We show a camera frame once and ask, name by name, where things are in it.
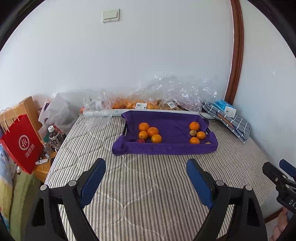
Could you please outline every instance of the red paper bag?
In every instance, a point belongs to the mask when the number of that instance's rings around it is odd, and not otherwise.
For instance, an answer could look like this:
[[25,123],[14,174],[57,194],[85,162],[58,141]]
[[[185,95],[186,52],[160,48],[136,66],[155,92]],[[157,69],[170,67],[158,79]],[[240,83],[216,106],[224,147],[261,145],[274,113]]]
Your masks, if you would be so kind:
[[0,143],[14,162],[29,174],[44,148],[27,115],[18,117],[2,136]]

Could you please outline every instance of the bag handle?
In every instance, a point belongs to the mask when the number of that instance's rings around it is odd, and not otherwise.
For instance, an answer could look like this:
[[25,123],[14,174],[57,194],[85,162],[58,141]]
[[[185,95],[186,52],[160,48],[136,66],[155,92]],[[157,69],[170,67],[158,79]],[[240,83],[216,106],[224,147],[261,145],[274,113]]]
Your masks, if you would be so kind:
[[14,114],[15,114],[15,116],[17,117],[18,121],[20,121],[20,119],[18,118],[18,115],[16,114],[16,112],[14,111],[14,109],[12,109],[12,108],[10,108],[10,107],[7,107],[7,108],[4,110],[4,115],[3,115],[4,122],[5,122],[5,125],[6,125],[7,130],[10,132],[10,130],[9,130],[9,128],[8,128],[8,125],[7,125],[7,122],[6,122],[6,120],[5,120],[5,112],[7,111],[7,109],[11,109],[11,110],[14,112]]

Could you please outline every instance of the plastic bottle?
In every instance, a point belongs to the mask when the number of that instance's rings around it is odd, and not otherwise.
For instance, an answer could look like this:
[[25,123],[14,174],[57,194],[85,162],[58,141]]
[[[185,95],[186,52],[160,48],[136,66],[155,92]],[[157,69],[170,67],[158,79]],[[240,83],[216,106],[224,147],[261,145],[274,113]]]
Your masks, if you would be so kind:
[[60,149],[64,139],[63,139],[62,135],[54,128],[54,126],[50,126],[48,128],[48,131],[50,132],[49,139],[54,144],[56,151],[58,151]]

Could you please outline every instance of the light switch plate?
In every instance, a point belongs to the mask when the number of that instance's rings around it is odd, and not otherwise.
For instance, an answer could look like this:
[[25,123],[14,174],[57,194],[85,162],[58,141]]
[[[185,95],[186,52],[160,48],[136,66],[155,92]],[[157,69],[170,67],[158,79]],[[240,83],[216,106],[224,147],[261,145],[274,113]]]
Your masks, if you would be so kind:
[[119,20],[119,8],[115,10],[109,10],[102,13],[102,21],[106,22],[114,22]]

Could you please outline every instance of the striped mattress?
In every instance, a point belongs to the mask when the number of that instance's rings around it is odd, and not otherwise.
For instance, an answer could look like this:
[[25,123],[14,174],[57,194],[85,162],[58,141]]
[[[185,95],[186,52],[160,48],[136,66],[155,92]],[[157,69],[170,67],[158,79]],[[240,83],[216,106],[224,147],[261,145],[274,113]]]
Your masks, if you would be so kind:
[[[260,205],[274,189],[262,173],[265,155],[250,138],[242,143],[220,121],[210,121],[219,142],[217,151],[202,155],[114,156],[111,147],[122,134],[125,121],[113,117],[108,124],[87,131],[80,116],[50,169],[45,184],[60,187],[77,180],[98,157],[106,161],[106,174],[85,215],[100,241],[191,241],[203,224],[208,208],[192,186],[186,162],[195,158],[215,180],[242,188],[253,187]],[[64,206],[59,207],[70,241],[75,240]],[[229,206],[219,237],[226,234],[233,206]]]

